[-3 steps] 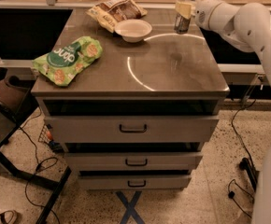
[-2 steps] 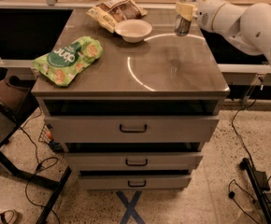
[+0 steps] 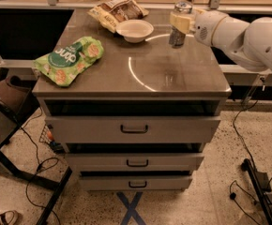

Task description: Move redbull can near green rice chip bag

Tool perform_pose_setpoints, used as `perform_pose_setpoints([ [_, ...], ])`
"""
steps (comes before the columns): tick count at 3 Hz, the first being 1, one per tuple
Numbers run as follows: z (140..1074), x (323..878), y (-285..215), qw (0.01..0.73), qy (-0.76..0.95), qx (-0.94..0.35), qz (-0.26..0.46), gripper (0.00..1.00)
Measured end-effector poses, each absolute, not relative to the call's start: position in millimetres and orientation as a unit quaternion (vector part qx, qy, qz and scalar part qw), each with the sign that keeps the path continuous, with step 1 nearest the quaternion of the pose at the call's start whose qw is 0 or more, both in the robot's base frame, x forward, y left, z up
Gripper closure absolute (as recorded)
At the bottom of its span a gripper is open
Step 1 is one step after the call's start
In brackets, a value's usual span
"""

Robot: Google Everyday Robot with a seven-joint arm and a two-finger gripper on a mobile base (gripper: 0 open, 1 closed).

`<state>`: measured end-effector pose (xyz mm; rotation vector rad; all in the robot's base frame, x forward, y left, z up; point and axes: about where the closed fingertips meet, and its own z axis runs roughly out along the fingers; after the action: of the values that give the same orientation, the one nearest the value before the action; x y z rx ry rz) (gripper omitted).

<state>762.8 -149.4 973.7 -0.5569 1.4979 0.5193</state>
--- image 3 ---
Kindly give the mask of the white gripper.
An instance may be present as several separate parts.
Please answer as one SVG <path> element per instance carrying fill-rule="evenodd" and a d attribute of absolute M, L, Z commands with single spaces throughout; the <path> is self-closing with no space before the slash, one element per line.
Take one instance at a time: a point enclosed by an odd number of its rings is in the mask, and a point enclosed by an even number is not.
<path fill-rule="evenodd" d="M 221 23 L 229 17 L 228 14 L 200 8 L 194 8 L 193 13 L 196 17 L 193 14 L 172 12 L 170 24 L 183 34 L 195 32 L 196 40 L 206 46 L 222 47 L 227 44 Z"/>

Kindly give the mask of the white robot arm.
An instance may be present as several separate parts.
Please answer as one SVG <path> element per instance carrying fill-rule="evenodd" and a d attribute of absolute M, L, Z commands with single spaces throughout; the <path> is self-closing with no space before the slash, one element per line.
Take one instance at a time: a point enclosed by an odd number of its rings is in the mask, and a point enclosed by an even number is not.
<path fill-rule="evenodd" d="M 192 9 L 190 13 L 172 11 L 170 24 L 184 35 L 192 33 L 205 46 L 221 50 L 246 70 L 272 71 L 270 17 L 245 22 L 217 10 Z"/>

